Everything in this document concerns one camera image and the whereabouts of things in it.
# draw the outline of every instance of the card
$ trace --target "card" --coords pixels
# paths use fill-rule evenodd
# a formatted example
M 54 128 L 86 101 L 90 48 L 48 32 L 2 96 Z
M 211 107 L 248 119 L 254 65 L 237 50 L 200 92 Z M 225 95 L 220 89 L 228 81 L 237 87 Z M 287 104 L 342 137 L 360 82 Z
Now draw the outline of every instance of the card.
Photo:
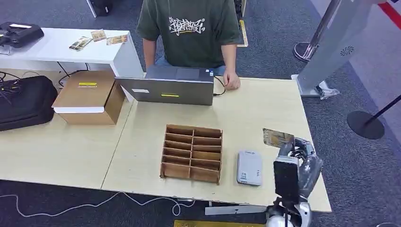
M 90 43 L 90 41 L 92 41 L 91 38 L 83 36 L 83 37 L 79 38 L 76 42 L 74 42 L 69 47 L 69 49 L 75 50 L 75 51 L 81 51 L 88 43 Z
M 294 135 L 271 129 L 263 129 L 263 142 L 266 145 L 280 148 L 289 141 L 294 141 Z
M 91 32 L 92 38 L 93 38 L 93 42 L 97 42 L 100 40 L 104 40 L 106 39 L 106 33 L 103 30 L 97 30 L 97 31 L 93 31 Z
M 112 44 L 125 43 L 127 40 L 128 40 L 127 35 L 120 35 L 120 36 L 107 38 L 106 44 L 112 45 Z

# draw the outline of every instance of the green t-shirt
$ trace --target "green t-shirt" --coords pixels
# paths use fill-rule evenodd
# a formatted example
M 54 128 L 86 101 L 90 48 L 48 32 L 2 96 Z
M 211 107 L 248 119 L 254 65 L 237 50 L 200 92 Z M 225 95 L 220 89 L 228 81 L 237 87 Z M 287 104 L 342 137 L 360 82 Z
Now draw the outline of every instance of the green t-shirt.
M 240 40 L 233 0 L 144 0 L 138 32 L 161 35 L 167 61 L 181 67 L 222 66 L 221 46 Z

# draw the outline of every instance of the person's hand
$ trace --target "person's hand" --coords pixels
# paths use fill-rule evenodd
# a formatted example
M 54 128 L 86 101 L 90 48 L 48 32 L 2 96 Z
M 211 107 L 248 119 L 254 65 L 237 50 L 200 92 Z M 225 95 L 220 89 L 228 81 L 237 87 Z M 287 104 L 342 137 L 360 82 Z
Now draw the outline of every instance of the person's hand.
M 226 69 L 223 74 L 224 86 L 227 90 L 238 89 L 241 86 L 241 81 L 235 70 Z

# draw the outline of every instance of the person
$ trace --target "person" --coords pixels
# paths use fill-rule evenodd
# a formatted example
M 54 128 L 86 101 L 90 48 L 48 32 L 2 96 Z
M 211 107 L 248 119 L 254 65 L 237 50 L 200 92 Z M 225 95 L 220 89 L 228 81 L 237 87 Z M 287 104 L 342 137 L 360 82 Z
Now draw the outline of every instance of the person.
M 226 89 L 240 87 L 235 72 L 240 31 L 233 0 L 143 0 L 137 31 L 146 67 L 172 65 L 214 69 Z M 165 54 L 155 62 L 161 35 Z

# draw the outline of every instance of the white kiosk stand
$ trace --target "white kiosk stand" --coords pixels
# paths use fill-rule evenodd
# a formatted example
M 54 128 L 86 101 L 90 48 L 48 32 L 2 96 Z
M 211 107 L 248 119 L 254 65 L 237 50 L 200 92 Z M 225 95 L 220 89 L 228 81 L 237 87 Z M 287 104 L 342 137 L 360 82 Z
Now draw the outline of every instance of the white kiosk stand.
M 313 57 L 299 75 L 291 76 L 297 81 L 301 96 L 322 98 L 316 90 L 317 86 L 323 91 L 330 90 L 324 80 L 345 64 L 359 49 L 359 34 L 366 27 L 370 9 L 373 4 L 381 2 L 385 0 L 332 0 L 314 38 L 305 51 L 310 54 L 312 50 Z M 332 18 L 332 23 L 317 48 L 318 41 L 314 39 L 320 38 L 335 10 L 337 12 Z M 295 46 L 294 54 L 303 61 L 308 60 L 299 57 L 304 57 L 305 54 L 297 53 L 297 46 Z

